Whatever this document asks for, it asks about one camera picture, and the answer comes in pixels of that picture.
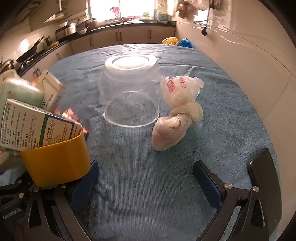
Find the blue tablecloth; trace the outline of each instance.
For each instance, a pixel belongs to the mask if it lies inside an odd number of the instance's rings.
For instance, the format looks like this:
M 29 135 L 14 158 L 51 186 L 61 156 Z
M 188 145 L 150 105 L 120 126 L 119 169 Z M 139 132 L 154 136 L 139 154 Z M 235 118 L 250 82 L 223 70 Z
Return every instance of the blue tablecloth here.
M 196 99 L 204 118 L 166 151 L 151 146 L 153 124 L 130 129 L 103 118 L 98 83 L 105 60 L 136 53 L 155 55 L 163 76 L 196 76 L 205 82 Z M 90 131 L 91 159 L 100 164 L 99 177 L 79 210 L 96 240 L 196 240 L 216 210 L 192 174 L 195 161 L 202 160 L 222 181 L 238 188 L 251 187 L 247 161 L 264 147 L 277 166 L 270 137 L 247 96 L 201 51 L 168 45 L 111 46 L 62 59 L 50 72 L 67 88 L 61 111 L 71 107 L 81 118 Z M 160 115 L 168 115 L 164 103 Z M 232 219 L 224 239 L 233 224 Z

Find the barcode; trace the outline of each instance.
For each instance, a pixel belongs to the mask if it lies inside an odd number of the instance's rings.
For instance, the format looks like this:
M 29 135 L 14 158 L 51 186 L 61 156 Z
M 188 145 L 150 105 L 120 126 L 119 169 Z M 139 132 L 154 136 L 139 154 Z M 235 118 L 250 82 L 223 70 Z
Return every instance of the barcode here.
M 1 143 L 6 144 L 6 131 L 7 131 L 7 120 L 10 111 L 10 103 L 7 103 L 5 106 L 4 114 L 3 114 L 3 121 L 1 127 Z

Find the blue plastic bag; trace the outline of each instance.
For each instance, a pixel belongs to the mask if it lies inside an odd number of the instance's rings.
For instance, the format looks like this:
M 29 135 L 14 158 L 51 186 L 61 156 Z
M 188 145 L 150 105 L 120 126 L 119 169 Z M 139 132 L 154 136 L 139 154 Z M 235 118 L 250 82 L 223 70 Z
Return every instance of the blue plastic bag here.
M 189 41 L 188 38 L 182 39 L 179 43 L 178 46 L 181 47 L 187 47 L 187 48 L 193 48 L 192 43 Z

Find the transparent plastic bowl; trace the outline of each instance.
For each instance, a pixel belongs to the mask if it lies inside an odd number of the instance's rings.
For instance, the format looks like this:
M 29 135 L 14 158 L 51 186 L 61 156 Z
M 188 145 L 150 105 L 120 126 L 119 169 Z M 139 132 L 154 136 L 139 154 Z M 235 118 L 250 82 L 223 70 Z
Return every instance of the transparent plastic bowl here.
M 113 56 L 106 60 L 100 81 L 100 103 L 106 121 L 122 127 L 141 127 L 159 116 L 163 76 L 154 56 Z

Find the black electrical cord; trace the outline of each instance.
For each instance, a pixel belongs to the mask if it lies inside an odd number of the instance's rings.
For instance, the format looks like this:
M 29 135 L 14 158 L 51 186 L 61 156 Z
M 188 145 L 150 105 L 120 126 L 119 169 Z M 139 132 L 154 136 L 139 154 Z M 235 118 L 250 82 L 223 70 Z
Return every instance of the black electrical cord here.
M 209 22 L 209 15 L 210 15 L 211 4 L 212 4 L 212 1 L 209 0 L 209 11 L 207 13 L 207 24 L 205 25 L 205 28 L 202 30 L 202 35 L 203 36 L 206 36 L 207 35 L 207 25 L 208 25 L 208 22 Z

